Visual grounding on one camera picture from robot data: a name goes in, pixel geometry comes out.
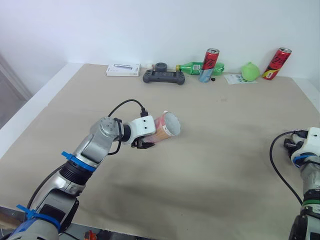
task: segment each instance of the white box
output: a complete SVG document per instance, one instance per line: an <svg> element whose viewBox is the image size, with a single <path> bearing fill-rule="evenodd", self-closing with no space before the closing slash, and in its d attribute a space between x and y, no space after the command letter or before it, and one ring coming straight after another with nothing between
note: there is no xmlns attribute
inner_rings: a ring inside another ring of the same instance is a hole
<svg viewBox="0 0 320 240"><path fill-rule="evenodd" d="M112 63L109 64L106 75L107 76L139 76L139 63Z"/></svg>

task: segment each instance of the soda can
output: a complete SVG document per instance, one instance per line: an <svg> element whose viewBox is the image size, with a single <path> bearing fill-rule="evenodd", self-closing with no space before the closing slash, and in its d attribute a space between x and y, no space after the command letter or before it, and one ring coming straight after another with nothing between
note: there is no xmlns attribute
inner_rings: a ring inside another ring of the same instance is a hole
<svg viewBox="0 0 320 240"><path fill-rule="evenodd" d="M262 77L267 80L272 80L278 74L279 70L285 64L286 60L291 54L291 50L289 48L280 47L275 55L273 56L271 62L268 67L262 74Z"/></svg>
<svg viewBox="0 0 320 240"><path fill-rule="evenodd" d="M216 65L219 56L219 50L215 48L209 48L204 56L203 66L200 71L200 82L207 83L210 81L211 74Z"/></svg>

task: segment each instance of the black cable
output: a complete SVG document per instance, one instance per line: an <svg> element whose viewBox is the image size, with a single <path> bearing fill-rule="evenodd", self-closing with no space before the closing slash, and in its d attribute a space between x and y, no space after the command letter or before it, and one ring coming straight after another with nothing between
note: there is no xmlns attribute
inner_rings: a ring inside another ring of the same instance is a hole
<svg viewBox="0 0 320 240"><path fill-rule="evenodd" d="M120 120L118 118L114 118L114 120L116 120L116 122L118 123L118 128L119 128L119 143L118 146L116 148L116 150L114 152L109 152L108 155L115 155L119 152L120 147L121 147L121 142L122 142L122 131L121 131L121 124L120 124Z"/></svg>
<svg viewBox="0 0 320 240"><path fill-rule="evenodd" d="M41 183L40 185L36 188L36 190L34 191L34 193L32 194L26 208L30 209L32 202L34 201L36 195L38 194L39 190L43 187L43 185L46 183L46 181L48 181L49 178L51 178L57 171L59 171L65 164L62 164L61 166L59 166L58 168L56 168L55 170L53 170L53 172L51 172Z"/></svg>
<svg viewBox="0 0 320 240"><path fill-rule="evenodd" d="M66 235L68 235L68 236L70 236L71 238L73 238L73 239L75 239L75 240L80 240L79 238L77 238L77 237L75 237L75 236L73 236L73 235L71 235L70 233L67 233L67 232L63 232L63 234L66 234Z"/></svg>
<svg viewBox="0 0 320 240"><path fill-rule="evenodd" d="M146 110L146 109L144 108L144 106L142 106L142 104L141 104L139 101L137 101L137 100L135 100L135 99L128 99L128 100L125 100L125 101L123 101L122 103L120 103L118 106L116 106L116 107L109 113L108 117L110 117L110 116L111 116L118 108L120 108L123 104L128 103L128 102L135 102L135 103L139 104L139 106L141 107L141 110L142 110L142 111L145 111L145 110Z"/></svg>
<svg viewBox="0 0 320 240"><path fill-rule="evenodd" d="M293 133L294 133L294 131L287 131L287 132L284 132L284 133L280 134L279 136L277 136L271 143L269 157L270 157L270 162L272 164L272 167L275 170L276 174L278 174L278 176L281 178L281 180L284 182L284 184L291 190L291 192L295 195L296 199L298 199L299 203L302 205L303 202L302 202L301 198L299 197L297 192L290 186L290 184L284 179L284 177L281 175L281 173L278 171L278 169L274 163L274 159L272 157L272 152L273 152L274 145L275 145L276 141L284 135L293 134Z"/></svg>
<svg viewBox="0 0 320 240"><path fill-rule="evenodd" d="M10 235L11 235L11 232L4 235L2 238L0 238L0 240L6 240L10 237Z"/></svg>
<svg viewBox="0 0 320 240"><path fill-rule="evenodd" d="M303 162L302 164L300 164L300 166L305 165L305 164L315 164L315 165L319 165L320 166L319 162L310 161L310 160Z"/></svg>
<svg viewBox="0 0 320 240"><path fill-rule="evenodd" d="M148 112L146 111L146 109L144 108L144 106L142 106L142 104L138 101L138 100L135 100L135 99L128 99L128 100L125 100L123 102L121 102L118 106L116 106L108 115L108 117L110 117L118 108L120 108L123 104L126 104L128 102L135 102L137 104L139 104L139 106L141 107L141 117L144 117L148 115ZM120 147L121 147L121 142L122 142L122 132L121 132L121 124L120 124L120 120L117 119L117 118L114 118L114 120L116 120L116 122L118 123L118 128L119 128L119 143L118 143L118 146L116 148L116 150L114 152L110 152L108 153L108 155L115 155L119 152L120 150Z"/></svg>

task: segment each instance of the beige tabletop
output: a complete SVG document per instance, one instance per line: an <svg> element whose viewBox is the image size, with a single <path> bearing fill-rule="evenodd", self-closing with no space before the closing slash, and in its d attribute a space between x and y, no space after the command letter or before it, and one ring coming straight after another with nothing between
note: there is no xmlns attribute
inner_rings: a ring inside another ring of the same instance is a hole
<svg viewBox="0 0 320 240"><path fill-rule="evenodd" d="M73 152L90 126L126 99L155 118L168 110L181 134L149 149L123 145L104 160L79 197L74 223L153 239L288 239L299 203L269 162L271 141L292 129L319 127L318 111L292 79L228 85L223 76L184 85L107 77L84 65L0 160L0 205L27 202ZM139 117L128 103L114 116ZM297 192L302 180L283 148L274 161Z"/></svg>

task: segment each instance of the orange paper cup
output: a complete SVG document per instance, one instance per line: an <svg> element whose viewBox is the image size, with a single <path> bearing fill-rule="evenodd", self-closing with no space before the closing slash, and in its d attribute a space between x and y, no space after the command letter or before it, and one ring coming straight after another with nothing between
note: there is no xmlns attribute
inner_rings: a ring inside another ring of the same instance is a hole
<svg viewBox="0 0 320 240"><path fill-rule="evenodd" d="M176 117L170 111L164 111L164 113L154 120L155 133L144 137L145 143L157 143L161 140L177 136L181 131L181 125Z"/></svg>

